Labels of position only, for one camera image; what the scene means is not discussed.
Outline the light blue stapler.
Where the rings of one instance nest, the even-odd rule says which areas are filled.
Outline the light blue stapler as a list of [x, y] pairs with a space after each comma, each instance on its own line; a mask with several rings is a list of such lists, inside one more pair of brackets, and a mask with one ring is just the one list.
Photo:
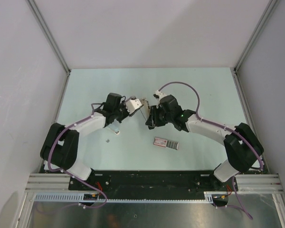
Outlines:
[[111, 132], [113, 132], [115, 135], [120, 134], [120, 130], [118, 128], [107, 127], [107, 129], [110, 130]]

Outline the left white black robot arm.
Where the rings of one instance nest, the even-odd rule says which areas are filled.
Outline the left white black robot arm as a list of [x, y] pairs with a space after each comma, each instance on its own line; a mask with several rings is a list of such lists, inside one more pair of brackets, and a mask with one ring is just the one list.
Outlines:
[[48, 170], [77, 177], [81, 187], [92, 189], [95, 177], [91, 175], [92, 168], [78, 157], [79, 140], [114, 121], [122, 122], [131, 116], [129, 105], [135, 99], [135, 96], [126, 99], [120, 94], [109, 93], [105, 102], [91, 104], [92, 113], [87, 117], [69, 126], [52, 124], [40, 152], [40, 157], [47, 162]]

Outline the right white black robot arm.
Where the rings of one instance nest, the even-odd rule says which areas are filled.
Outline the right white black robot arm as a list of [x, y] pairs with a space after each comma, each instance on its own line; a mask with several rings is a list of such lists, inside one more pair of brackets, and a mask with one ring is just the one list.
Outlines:
[[157, 105], [146, 107], [145, 124], [150, 130], [172, 124], [178, 131], [200, 134], [225, 147], [227, 159], [215, 168], [209, 179], [212, 189], [222, 190], [231, 177], [248, 171], [261, 160], [264, 148], [246, 123], [228, 127], [205, 120], [193, 110], [183, 110], [172, 95], [156, 98]]

